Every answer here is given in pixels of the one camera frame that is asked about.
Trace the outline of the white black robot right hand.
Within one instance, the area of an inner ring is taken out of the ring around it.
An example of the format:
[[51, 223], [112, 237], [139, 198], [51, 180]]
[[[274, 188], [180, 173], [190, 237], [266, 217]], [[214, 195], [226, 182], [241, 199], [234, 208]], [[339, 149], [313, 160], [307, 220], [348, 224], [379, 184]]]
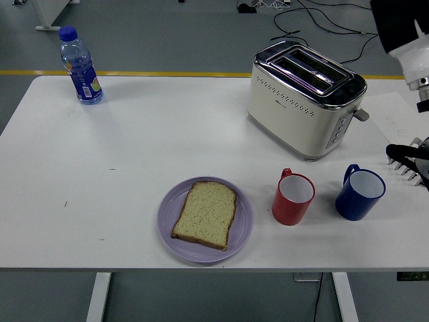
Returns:
[[400, 62], [411, 91], [428, 86], [428, 2], [371, 1], [386, 53]]

